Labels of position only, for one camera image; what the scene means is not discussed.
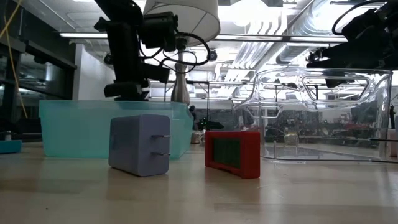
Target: yellow cable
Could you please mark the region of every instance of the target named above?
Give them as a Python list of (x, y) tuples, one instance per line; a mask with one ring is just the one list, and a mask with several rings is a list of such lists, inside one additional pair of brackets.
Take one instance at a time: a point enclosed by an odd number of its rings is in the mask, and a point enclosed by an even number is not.
[(10, 19), (8, 20), (8, 22), (4, 21), (6, 23), (6, 26), (4, 27), (4, 29), (0, 32), (0, 38), (4, 35), (5, 31), (8, 29), (8, 26), (10, 25), (12, 19), (14, 18), (15, 14), (17, 13), (19, 6), (21, 6), (21, 2), (22, 0), (18, 1), (17, 7), (14, 9), (14, 12), (12, 12)]
[[(7, 24), (7, 18), (6, 15), (4, 15), (4, 22)], [(15, 71), (15, 65), (14, 65), (14, 59), (12, 58), (12, 50), (11, 50), (11, 44), (10, 44), (10, 36), (8, 35), (8, 28), (6, 25), (6, 35), (7, 35), (7, 43), (8, 43), (8, 50), (10, 53), (10, 59), (11, 59), (11, 67), (12, 67), (12, 73), (14, 74), (14, 79), (15, 79), (15, 85), (17, 88), (17, 94), (19, 96), (19, 99), (21, 101), (21, 105), (22, 105), (22, 109), (24, 110), (24, 114), (25, 114), (25, 118), (27, 119), (27, 113), (26, 113), (26, 109), (25, 109), (25, 105), (24, 105), (24, 100), (22, 99), (22, 95), (19, 91), (19, 82), (18, 82), (18, 78), (17, 78), (17, 72)]]

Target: red frame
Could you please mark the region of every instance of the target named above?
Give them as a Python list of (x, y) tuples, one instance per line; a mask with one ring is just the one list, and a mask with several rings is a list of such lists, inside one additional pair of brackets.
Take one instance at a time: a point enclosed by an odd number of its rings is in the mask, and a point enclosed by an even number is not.
[[(241, 141), (241, 168), (227, 166), (213, 160), (213, 139), (239, 139)], [(227, 170), (242, 179), (260, 177), (260, 132), (259, 131), (207, 131), (205, 165)]]

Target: desk surface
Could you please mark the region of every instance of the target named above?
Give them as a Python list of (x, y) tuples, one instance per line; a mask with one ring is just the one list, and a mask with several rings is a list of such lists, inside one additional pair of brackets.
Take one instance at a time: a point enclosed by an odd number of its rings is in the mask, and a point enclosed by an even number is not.
[(134, 177), (104, 159), (0, 156), (1, 223), (396, 223), (398, 166), (262, 161), (260, 179), (204, 166), (193, 146), (166, 175)]

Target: white lamp shade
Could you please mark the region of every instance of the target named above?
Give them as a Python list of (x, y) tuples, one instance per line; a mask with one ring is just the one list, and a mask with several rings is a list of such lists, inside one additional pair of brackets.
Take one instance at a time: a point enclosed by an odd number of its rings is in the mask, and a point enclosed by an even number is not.
[[(217, 0), (147, 0), (145, 14), (173, 12), (178, 15), (178, 30), (198, 35), (205, 42), (220, 34)], [(188, 46), (200, 44), (189, 38)]]

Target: clear plastic container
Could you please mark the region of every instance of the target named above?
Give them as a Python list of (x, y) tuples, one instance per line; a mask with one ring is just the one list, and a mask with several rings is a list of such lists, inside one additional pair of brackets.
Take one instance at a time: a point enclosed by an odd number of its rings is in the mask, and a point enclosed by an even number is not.
[(382, 70), (260, 72), (251, 97), (234, 107), (235, 127), (262, 133), (263, 157), (384, 159), (386, 143), (373, 139), (387, 137), (391, 77)]
[(139, 114), (170, 118), (171, 159), (190, 148), (193, 118), (183, 103), (42, 100), (39, 114), (46, 156), (108, 158), (111, 119)]

